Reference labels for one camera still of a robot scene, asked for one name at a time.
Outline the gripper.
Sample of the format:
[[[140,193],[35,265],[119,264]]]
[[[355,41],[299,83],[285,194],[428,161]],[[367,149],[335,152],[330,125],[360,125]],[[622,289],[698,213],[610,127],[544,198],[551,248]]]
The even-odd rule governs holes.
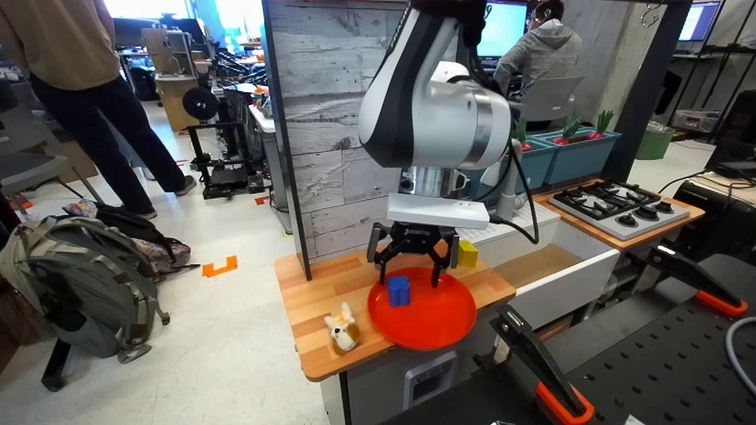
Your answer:
[[[378,250],[381,240],[390,237],[391,241],[382,250]],[[435,246],[443,240],[447,244],[446,254],[438,254]],[[399,254],[426,255],[431,251],[433,262],[431,272],[431,286],[438,287],[438,280],[446,269],[457,268],[460,245],[459,234],[454,228],[439,225],[424,225],[394,221],[390,227],[381,223],[373,223],[368,248],[366,252],[368,263],[375,264],[380,271],[379,283],[383,285],[386,277],[386,266]]]

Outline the blue block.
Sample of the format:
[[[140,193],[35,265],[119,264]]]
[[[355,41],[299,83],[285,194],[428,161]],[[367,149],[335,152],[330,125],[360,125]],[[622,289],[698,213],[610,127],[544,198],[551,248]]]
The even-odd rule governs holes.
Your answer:
[[[411,293],[408,276],[399,275],[389,277],[387,280],[387,292],[389,304],[392,308],[410,306]]]

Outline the orange plate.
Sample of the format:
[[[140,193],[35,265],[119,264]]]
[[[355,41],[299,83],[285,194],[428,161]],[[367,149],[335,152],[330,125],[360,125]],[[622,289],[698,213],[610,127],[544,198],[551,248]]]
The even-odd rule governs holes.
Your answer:
[[[470,290],[456,277],[442,274],[431,286],[430,268],[402,268],[376,282],[368,293],[367,311],[376,331],[395,345],[415,351],[435,351],[461,341],[476,321],[477,308]],[[409,277],[410,306],[392,308],[389,277]]]

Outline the toy stove burner plate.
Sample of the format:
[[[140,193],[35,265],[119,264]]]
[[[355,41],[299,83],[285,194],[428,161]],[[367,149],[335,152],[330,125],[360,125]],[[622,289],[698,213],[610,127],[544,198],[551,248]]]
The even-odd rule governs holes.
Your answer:
[[[641,220],[634,215],[634,210],[640,205],[648,205],[663,201],[661,196],[643,190],[639,185],[616,183],[613,181],[598,181],[591,185],[578,186],[563,190],[549,199],[549,204],[575,216],[581,221],[594,226],[618,240],[631,240],[658,230],[666,225],[678,223],[690,216],[688,209],[674,205],[669,201],[675,213],[660,214],[658,221]],[[637,228],[627,228],[616,223],[618,215],[632,213],[638,222]]]

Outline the toy kitchen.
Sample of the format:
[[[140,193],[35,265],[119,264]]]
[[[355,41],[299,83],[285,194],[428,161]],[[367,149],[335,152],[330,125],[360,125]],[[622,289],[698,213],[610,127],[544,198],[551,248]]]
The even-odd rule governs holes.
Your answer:
[[[569,254],[565,260],[567,267],[610,249],[618,250],[620,256],[612,273],[627,264],[624,254],[639,253],[646,244],[664,236],[675,237],[684,225],[699,220],[705,214],[699,207],[669,197],[667,201],[688,209],[690,216],[623,241],[549,204],[552,196],[552,193],[546,192],[535,198],[537,204],[560,216],[554,238],[546,247],[565,250]],[[373,327],[367,311],[367,297],[379,273],[367,262],[364,252],[346,254],[316,264],[311,278],[305,277],[296,256],[278,259],[275,263],[276,277],[291,324],[295,350],[306,379],[321,387],[330,425],[378,425],[404,412],[406,371],[452,350],[457,352],[458,358],[453,385],[466,380],[475,368],[473,355],[488,352],[493,347],[494,331],[488,321],[494,318],[497,307],[509,303],[516,295],[517,288],[548,274],[537,272],[534,266],[520,272],[513,271],[511,269],[516,266],[514,260],[491,268],[478,259],[473,268],[452,270],[451,274],[469,288],[475,299],[476,323],[470,333],[456,344],[435,351],[414,351],[395,345]],[[609,285],[610,279],[602,295],[607,293]],[[591,313],[597,300],[564,317],[583,320]],[[340,314],[343,302],[351,306],[361,331],[361,341],[356,349],[338,356],[333,352],[324,317]]]

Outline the toy oven door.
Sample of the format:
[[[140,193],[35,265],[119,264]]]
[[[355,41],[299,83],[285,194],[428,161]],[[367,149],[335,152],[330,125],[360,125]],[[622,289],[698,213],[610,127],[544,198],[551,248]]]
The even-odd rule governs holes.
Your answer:
[[[457,369],[457,352],[452,350],[406,371],[403,409],[408,410],[450,389]]]

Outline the blue planter with toy vegetables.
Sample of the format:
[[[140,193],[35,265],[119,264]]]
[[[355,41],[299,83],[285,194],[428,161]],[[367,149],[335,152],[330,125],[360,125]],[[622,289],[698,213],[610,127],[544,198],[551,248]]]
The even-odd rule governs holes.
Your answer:
[[[556,147],[541,138],[545,135],[546,132],[527,133],[526,143],[531,147],[531,150],[522,154],[522,169],[529,180],[527,185],[531,188],[532,193],[535,193],[535,189],[540,188],[545,183],[546,173],[556,153]],[[471,197],[479,197],[490,190],[489,186],[481,183],[483,172],[484,170],[464,172],[471,180]]]
[[[615,116],[612,110],[603,110],[594,125],[585,124],[583,118],[567,121],[558,131],[536,135],[539,142],[555,148],[546,171],[546,185],[556,185],[602,172],[619,133],[608,131],[608,124]]]

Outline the black clamp with orange tips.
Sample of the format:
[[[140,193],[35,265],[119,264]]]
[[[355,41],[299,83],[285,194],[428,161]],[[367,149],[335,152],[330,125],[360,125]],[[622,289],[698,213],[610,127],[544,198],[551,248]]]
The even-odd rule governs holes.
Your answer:
[[[645,257],[628,252],[632,264],[643,264],[646,271],[654,269],[685,283],[696,290],[694,298],[716,312],[730,318],[740,318],[748,312],[748,302],[732,288],[735,280],[756,279],[756,266],[741,259],[715,254],[697,263],[677,250],[669,240],[651,244]]]
[[[535,403],[553,425],[588,425],[591,422],[596,413],[593,404],[570,384],[532,326],[512,306],[499,307],[497,317],[490,321],[490,325],[510,352],[539,379]]]

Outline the grey office chair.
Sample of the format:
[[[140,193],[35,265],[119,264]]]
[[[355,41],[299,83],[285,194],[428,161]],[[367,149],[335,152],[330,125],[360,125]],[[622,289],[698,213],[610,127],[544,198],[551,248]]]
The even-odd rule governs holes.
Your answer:
[[[574,92],[583,80],[584,75],[536,80],[519,100],[509,102],[510,107],[527,124],[536,123],[543,131],[556,129],[574,117]]]

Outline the black 3d printer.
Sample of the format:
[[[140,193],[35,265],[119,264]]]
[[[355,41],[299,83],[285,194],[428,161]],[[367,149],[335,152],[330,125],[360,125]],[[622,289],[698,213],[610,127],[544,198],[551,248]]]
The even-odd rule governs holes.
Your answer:
[[[266,190],[263,153],[247,137],[244,109],[249,102],[251,94],[237,86],[221,94],[195,87],[182,97],[182,107],[198,121],[186,131],[195,155],[190,167],[200,173],[206,201]]]

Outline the person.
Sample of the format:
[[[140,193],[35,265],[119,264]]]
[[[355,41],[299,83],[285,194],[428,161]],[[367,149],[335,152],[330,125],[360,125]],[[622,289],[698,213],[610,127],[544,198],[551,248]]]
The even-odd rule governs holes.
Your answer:
[[[538,80],[574,76],[582,38],[563,22],[562,0],[542,0],[532,11],[530,27],[504,56],[500,57],[492,81],[507,94],[510,80],[521,73],[520,94]]]
[[[120,74],[115,24],[104,0],[0,0],[0,46],[21,68],[57,123],[94,162],[124,209],[151,220],[156,210],[112,129],[162,190],[183,196],[184,174]]]

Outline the monitor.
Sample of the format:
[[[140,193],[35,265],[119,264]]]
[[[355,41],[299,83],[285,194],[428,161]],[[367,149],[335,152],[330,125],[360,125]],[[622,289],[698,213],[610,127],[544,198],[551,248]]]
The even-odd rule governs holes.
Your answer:
[[[713,24],[715,24],[715,17],[718,11],[720,11],[721,5],[722,0],[692,2],[678,37],[678,42],[704,41],[709,35]]]
[[[497,60],[510,51],[526,32],[525,0],[488,0],[481,41],[476,47],[483,60]]]

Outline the wooden cabinet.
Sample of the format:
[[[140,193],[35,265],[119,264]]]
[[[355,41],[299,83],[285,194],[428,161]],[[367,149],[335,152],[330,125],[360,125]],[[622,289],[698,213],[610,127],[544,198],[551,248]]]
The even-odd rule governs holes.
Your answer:
[[[188,32],[144,28],[141,38],[155,67],[155,83],[173,132],[180,133],[199,124],[182,103],[189,89],[197,88],[198,72],[194,64]]]

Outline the black box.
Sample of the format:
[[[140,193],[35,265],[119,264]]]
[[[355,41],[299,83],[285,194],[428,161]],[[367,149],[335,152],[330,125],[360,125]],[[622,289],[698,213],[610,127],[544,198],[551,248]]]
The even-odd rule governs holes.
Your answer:
[[[721,253],[756,266],[756,207],[689,181],[673,199],[705,211],[702,218],[685,225],[675,240],[688,258],[699,261]]]

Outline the grey backpack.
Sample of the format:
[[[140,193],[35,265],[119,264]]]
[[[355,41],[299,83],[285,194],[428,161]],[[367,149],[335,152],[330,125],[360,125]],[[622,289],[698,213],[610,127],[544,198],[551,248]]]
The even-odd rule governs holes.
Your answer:
[[[26,221],[0,250],[0,276],[24,296],[67,344],[126,364],[151,350],[158,274],[135,242],[84,216]]]

